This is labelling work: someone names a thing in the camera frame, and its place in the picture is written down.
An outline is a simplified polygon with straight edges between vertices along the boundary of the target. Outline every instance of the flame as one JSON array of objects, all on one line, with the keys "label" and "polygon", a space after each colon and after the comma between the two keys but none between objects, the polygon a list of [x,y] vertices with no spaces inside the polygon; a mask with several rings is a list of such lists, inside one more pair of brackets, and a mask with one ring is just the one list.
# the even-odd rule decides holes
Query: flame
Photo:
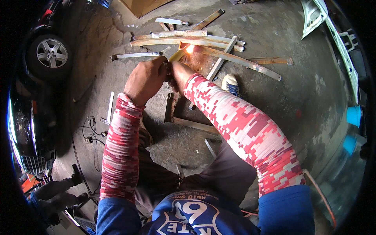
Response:
[{"label": "flame", "polygon": [[188,54],[191,54],[193,52],[193,48],[194,48],[194,45],[191,44],[187,47],[187,49],[185,50]]}]

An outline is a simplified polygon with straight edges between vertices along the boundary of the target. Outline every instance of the pants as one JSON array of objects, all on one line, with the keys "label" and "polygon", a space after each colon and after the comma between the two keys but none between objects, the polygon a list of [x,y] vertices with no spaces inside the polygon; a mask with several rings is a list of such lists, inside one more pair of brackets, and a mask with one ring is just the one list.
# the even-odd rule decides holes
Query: pants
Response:
[{"label": "pants", "polygon": [[34,195],[45,214],[50,216],[53,213],[65,210],[66,207],[69,208],[79,204],[85,199],[65,192],[73,186],[74,183],[70,178],[51,181],[37,189]]},{"label": "pants", "polygon": [[240,205],[257,176],[256,169],[239,158],[222,139],[219,153],[214,161],[200,174],[183,178],[177,189],[179,176],[153,162],[150,153],[142,146],[143,142],[140,143],[139,180],[135,197],[150,212],[169,194],[197,188],[215,190]]}]

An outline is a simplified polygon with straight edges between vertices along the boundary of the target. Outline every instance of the concrete floor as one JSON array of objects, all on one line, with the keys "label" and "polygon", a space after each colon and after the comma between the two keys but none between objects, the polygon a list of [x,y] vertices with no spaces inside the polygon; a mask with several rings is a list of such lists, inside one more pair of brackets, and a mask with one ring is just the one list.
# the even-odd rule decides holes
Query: concrete floor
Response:
[{"label": "concrete floor", "polygon": [[[108,125],[99,119],[107,115],[110,92],[122,92],[133,68],[145,60],[130,58],[111,62],[109,56],[149,50],[163,51],[168,58],[176,52],[177,45],[130,47],[132,35],[162,31],[154,22],[157,17],[196,24],[218,9],[224,9],[225,13],[205,29],[215,36],[231,38],[238,35],[245,41],[244,51],[233,54],[243,58],[292,57],[294,65],[264,65],[282,75],[282,81],[278,82],[241,65],[225,62],[216,83],[221,84],[225,74],[234,74],[242,98],[263,110],[279,125],[292,142],[302,168],[308,169],[314,177],[320,173],[346,133],[345,110],[349,94],[347,82],[340,76],[332,48],[320,28],[300,40],[304,18],[299,1],[259,1],[233,6],[224,0],[176,0],[136,19],[117,0],[113,0],[110,9],[89,6],[81,0],[73,3],[62,30],[63,38],[75,53],[75,62],[68,83],[69,95],[59,108],[62,135],[54,164],[55,180],[69,176],[70,165],[76,162],[69,129],[74,133],[87,116],[93,115],[97,120],[97,132],[107,130]],[[177,29],[191,27],[177,26]],[[72,99],[92,79],[95,79],[93,85],[82,100],[74,104]],[[146,105],[145,126],[155,140],[149,151],[155,162],[171,171],[177,172],[175,165],[182,164],[186,174],[198,173],[212,161],[204,139],[219,140],[220,137],[163,123],[169,92],[168,85],[164,84]],[[202,119],[200,113],[193,116]],[[95,170],[94,163],[98,167],[102,162],[103,146],[98,145],[98,157],[94,158],[95,146],[85,144],[75,133],[73,137],[82,171],[93,191],[100,181],[100,172]],[[84,184],[69,190],[75,195],[86,191]],[[258,207],[256,181],[241,207]],[[82,208],[88,218],[92,218],[94,210],[92,202]]]}]

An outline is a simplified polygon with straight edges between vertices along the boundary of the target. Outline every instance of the white sneaker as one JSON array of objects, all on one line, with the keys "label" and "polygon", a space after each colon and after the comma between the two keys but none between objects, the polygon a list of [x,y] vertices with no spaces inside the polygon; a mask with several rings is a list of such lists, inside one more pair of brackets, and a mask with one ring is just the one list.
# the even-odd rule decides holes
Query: white sneaker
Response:
[{"label": "white sneaker", "polygon": [[239,86],[236,78],[232,74],[226,74],[222,81],[223,90],[233,94],[234,96],[240,97]]}]

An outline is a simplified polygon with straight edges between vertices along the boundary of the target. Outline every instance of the blue hoodie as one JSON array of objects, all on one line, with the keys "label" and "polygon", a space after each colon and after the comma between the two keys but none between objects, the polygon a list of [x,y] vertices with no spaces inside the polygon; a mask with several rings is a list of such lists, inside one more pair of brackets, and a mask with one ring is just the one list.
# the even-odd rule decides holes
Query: blue hoodie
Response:
[{"label": "blue hoodie", "polygon": [[259,199],[259,224],[241,214],[239,207],[208,189],[168,195],[141,228],[136,206],[126,199],[99,202],[97,234],[314,234],[309,187],[296,185]]}]

